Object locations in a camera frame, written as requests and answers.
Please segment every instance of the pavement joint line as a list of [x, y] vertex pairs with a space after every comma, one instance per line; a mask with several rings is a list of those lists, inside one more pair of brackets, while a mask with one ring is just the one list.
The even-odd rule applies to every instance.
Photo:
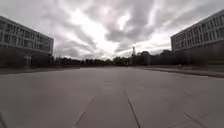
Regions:
[[86, 107], [86, 109], [85, 109], [85, 111], [82, 113], [82, 115], [79, 117], [79, 119], [78, 119], [78, 121], [76, 122], [74, 128], [78, 128], [77, 126], [79, 125], [79, 122], [85, 117], [86, 112], [87, 112], [88, 108], [91, 106], [91, 104], [92, 104], [94, 98], [95, 98], [95, 96], [93, 96], [92, 99], [90, 100], [88, 106]]
[[0, 128], [8, 128], [1, 112], [0, 112]]
[[186, 122], [183, 122], [183, 123], [179, 123], [179, 124], [176, 124], [176, 125], [172, 125], [172, 126], [169, 126], [169, 127], [167, 127], [167, 128], [175, 128], [175, 127], [178, 127], [178, 126], [181, 126], [181, 125], [190, 123], [190, 122], [192, 122], [192, 120], [190, 120], [190, 121], [186, 121]]
[[190, 116], [189, 114], [187, 114], [186, 112], [184, 112], [182, 109], [177, 108], [180, 112], [182, 112], [184, 115], [186, 115], [187, 117], [189, 117], [191, 120], [193, 120], [196, 124], [200, 125], [203, 128], [208, 128], [206, 127], [204, 124], [202, 124], [200, 121], [198, 121], [197, 119], [193, 118], [192, 116]]
[[130, 101], [129, 98], [128, 98], [127, 92], [125, 91], [125, 88], [124, 88], [123, 86], [122, 86], [122, 88], [123, 88], [123, 90], [124, 90], [124, 94], [125, 94], [125, 96], [127, 97], [128, 104], [129, 104], [129, 106], [130, 106], [130, 108], [131, 108], [131, 111], [132, 111], [132, 113], [133, 113], [133, 115], [134, 115], [134, 118], [135, 118], [135, 121], [136, 121], [136, 123], [137, 123], [137, 125], [138, 125], [138, 128], [141, 128], [140, 123], [139, 123], [139, 121], [138, 121], [138, 118], [137, 118], [137, 116], [136, 116], [136, 114], [135, 114], [135, 112], [134, 112], [134, 108], [133, 108], [133, 106], [132, 106], [132, 104], [131, 104], [131, 101]]

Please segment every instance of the crack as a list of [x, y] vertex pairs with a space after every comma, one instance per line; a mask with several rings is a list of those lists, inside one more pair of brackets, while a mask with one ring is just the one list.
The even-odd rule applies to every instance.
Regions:
[[79, 117], [78, 121], [76, 122], [75, 124], [75, 127], [74, 128], [78, 128], [77, 126], [79, 125], [80, 121], [84, 119], [84, 117], [86, 116], [86, 112], [87, 112], [87, 109], [91, 106], [93, 100], [94, 100], [95, 96], [92, 97], [92, 99], [90, 100], [86, 110], [82, 113], [82, 115]]
[[138, 119], [137, 119], [137, 116], [136, 116], [136, 114], [135, 114], [135, 112], [134, 112], [134, 108], [133, 108], [133, 106], [132, 106], [132, 104], [131, 104], [131, 101], [130, 101], [129, 98], [128, 98], [127, 92], [125, 91], [124, 87], [123, 87], [123, 90], [124, 90], [124, 94], [125, 94], [125, 96], [127, 97], [128, 104], [129, 104], [129, 106], [130, 106], [130, 108], [131, 108], [132, 114], [134, 115], [134, 118], [135, 118], [135, 121], [136, 121], [136, 123], [137, 123], [137, 125], [138, 125], [138, 128], [141, 128], [140, 123], [139, 123], [139, 121], [138, 121]]
[[200, 121], [198, 121], [197, 119], [193, 118], [192, 116], [190, 116], [189, 114], [187, 114], [186, 112], [184, 112], [183, 110], [181, 110], [180, 108], [177, 108], [180, 112], [182, 112], [184, 115], [186, 115], [188, 118], [190, 118], [192, 121], [194, 121], [196, 124], [200, 125], [202, 128], [207, 128], [204, 124], [202, 124]]
[[0, 113], [0, 128], [7, 128], [7, 125], [3, 119], [2, 113]]

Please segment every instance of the distant building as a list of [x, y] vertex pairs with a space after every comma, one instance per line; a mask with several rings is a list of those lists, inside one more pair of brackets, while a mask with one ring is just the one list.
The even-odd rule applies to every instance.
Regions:
[[172, 51], [190, 56], [221, 56], [224, 53], [224, 10], [171, 37]]
[[53, 53], [54, 40], [0, 16], [0, 64], [18, 58], [41, 60]]

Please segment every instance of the curb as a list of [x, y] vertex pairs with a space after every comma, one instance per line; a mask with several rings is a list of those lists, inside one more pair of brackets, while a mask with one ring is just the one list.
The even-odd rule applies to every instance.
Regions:
[[224, 78], [224, 73], [212, 72], [212, 71], [203, 71], [203, 70], [157, 69], [157, 68], [141, 68], [141, 69], [152, 70], [152, 71], [161, 71], [161, 72], [170, 72], [170, 73], [180, 73], [180, 74], [186, 74], [186, 75], [197, 75], [197, 76]]

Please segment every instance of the paved ground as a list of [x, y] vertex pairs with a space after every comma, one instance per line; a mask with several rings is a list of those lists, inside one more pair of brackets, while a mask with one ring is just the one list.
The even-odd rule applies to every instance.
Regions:
[[133, 68], [0, 75], [8, 128], [223, 128], [223, 97], [224, 79]]

